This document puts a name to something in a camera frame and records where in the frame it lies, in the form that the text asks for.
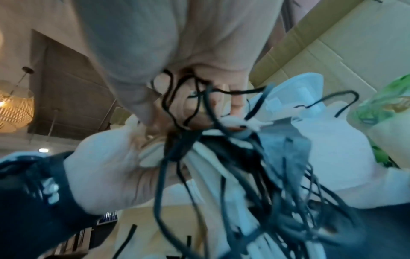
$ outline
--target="gloved hand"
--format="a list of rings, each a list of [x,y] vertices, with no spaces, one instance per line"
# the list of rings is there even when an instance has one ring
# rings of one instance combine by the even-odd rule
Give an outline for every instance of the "gloved hand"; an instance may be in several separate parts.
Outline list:
[[[246,90],[281,4],[282,0],[72,2],[94,65],[122,105],[146,125],[163,119],[145,86],[164,68],[176,79],[193,71],[216,87]],[[213,106],[220,100],[220,93],[211,95]],[[231,114],[240,115],[246,97],[233,96],[231,103]]]
[[[83,140],[64,161],[74,199],[87,213],[101,215],[153,198],[159,168],[141,168],[138,155],[145,138],[128,125]],[[179,183],[171,163],[165,186]]]

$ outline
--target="woven pendant lamp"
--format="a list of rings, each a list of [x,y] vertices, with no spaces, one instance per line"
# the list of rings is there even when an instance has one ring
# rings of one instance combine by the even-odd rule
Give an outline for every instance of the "woven pendant lamp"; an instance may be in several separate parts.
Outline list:
[[[33,69],[23,67],[25,74],[14,85],[8,81],[0,81],[0,133],[10,133],[27,126],[34,116],[34,96],[19,83],[27,74],[33,74]]]

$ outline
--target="person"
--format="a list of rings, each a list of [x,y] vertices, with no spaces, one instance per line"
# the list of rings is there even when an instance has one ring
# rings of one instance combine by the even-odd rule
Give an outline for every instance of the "person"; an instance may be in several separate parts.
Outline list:
[[[245,90],[249,72],[280,12],[281,0],[75,0],[71,7],[89,57],[121,104],[147,126],[169,117],[146,88],[164,69],[215,87]],[[193,87],[188,81],[188,90]],[[180,97],[184,103],[186,95]],[[239,115],[244,96],[233,96]],[[214,108],[221,100],[211,96]],[[95,224],[99,215],[153,197],[159,168],[139,167],[141,140],[132,130],[97,133],[75,152],[50,157],[12,154],[0,160],[0,247],[4,258],[37,258]],[[167,186],[177,183],[170,166]]]

